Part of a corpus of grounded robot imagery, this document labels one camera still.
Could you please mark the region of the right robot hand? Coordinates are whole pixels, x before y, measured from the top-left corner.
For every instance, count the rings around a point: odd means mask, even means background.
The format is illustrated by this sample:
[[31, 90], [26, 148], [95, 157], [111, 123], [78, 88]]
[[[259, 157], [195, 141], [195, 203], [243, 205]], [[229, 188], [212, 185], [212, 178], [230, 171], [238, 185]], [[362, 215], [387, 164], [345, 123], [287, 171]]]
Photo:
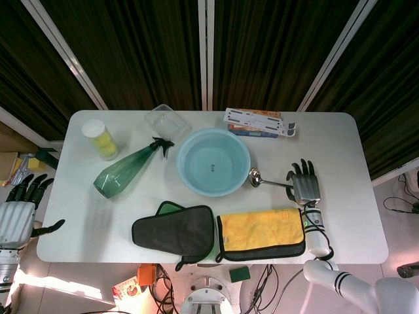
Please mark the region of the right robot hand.
[[288, 199], [299, 206], [316, 207], [321, 196], [312, 162], [301, 158], [301, 164], [291, 165], [294, 170], [289, 171], [286, 176], [286, 180], [292, 182], [292, 187], [285, 189]]

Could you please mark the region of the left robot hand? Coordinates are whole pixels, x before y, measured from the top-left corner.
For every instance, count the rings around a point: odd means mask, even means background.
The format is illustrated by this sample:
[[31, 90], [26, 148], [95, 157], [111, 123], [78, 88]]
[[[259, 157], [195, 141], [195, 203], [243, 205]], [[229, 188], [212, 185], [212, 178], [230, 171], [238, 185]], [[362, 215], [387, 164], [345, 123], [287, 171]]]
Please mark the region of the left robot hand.
[[32, 239], [59, 230], [65, 223], [60, 219], [52, 226], [35, 227], [35, 215], [45, 190], [54, 182], [43, 174], [28, 175], [17, 184], [1, 204], [1, 248], [19, 250]]

